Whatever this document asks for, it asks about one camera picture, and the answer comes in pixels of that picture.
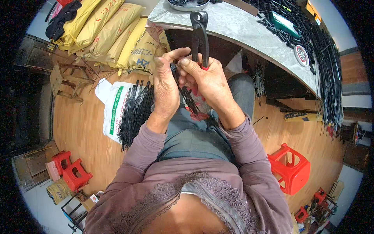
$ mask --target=gray marble countertop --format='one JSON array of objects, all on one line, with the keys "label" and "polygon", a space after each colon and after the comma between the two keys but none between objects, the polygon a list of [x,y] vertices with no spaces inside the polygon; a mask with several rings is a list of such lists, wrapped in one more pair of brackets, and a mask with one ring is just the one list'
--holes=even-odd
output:
[{"label": "gray marble countertop", "polygon": [[[309,66],[301,66],[293,49],[286,46],[255,17],[226,2],[209,3],[204,9],[209,15],[207,33],[233,42],[266,60],[276,64],[295,76],[314,94],[319,90],[319,70],[313,75]],[[190,13],[171,8],[167,0],[161,0],[148,17],[152,23],[164,29],[192,30]]]}]

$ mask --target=fingernail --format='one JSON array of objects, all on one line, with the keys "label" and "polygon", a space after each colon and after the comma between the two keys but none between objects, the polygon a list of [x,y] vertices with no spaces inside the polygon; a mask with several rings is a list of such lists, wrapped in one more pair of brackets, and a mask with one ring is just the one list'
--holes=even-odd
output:
[{"label": "fingernail", "polygon": [[184,66],[187,66],[189,62],[190,62],[190,60],[187,59],[187,58],[183,58],[183,59],[181,60],[181,64],[184,65]]},{"label": "fingernail", "polygon": [[162,61],[160,60],[159,57],[154,57],[153,60],[154,60],[154,63],[156,64],[156,66],[158,66],[158,67],[163,66],[163,63],[162,63]]}]

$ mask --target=pliers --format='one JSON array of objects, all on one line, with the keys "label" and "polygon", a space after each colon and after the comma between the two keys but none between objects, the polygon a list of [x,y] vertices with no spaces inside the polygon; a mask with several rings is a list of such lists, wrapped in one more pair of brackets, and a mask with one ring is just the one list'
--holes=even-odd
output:
[{"label": "pliers", "polygon": [[192,60],[199,62],[199,47],[201,54],[203,55],[202,63],[200,64],[201,69],[209,69],[209,42],[206,34],[206,26],[208,24],[208,13],[203,10],[194,11],[190,13],[191,24],[193,28],[192,32]]}]

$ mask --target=hand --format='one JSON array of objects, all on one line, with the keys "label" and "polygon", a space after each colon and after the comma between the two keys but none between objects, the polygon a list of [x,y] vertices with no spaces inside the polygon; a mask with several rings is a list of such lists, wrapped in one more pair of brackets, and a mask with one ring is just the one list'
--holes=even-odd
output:
[{"label": "hand", "polygon": [[209,69],[205,71],[190,56],[181,59],[178,62],[181,74],[179,83],[197,84],[208,105],[217,111],[222,125],[226,129],[236,128],[244,122],[245,115],[234,101],[221,63],[210,57],[208,63]]},{"label": "hand", "polygon": [[147,127],[156,133],[165,133],[170,119],[177,111],[180,103],[178,86],[171,73],[170,63],[184,58],[190,48],[179,48],[162,57],[155,57],[157,73],[154,76],[154,111],[147,121]]}]

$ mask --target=metal tray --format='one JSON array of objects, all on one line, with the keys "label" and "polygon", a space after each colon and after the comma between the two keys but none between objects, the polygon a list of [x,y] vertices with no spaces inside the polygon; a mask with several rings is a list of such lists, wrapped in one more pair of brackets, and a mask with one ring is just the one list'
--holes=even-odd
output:
[{"label": "metal tray", "polygon": [[168,4],[170,5],[171,8],[175,9],[175,10],[179,10],[179,11],[187,11],[187,12],[192,12],[192,11],[197,11],[197,10],[202,10],[204,9],[209,1],[207,1],[207,3],[203,4],[203,5],[200,5],[200,6],[176,6],[172,3],[170,3],[168,0],[166,0],[168,2]]}]

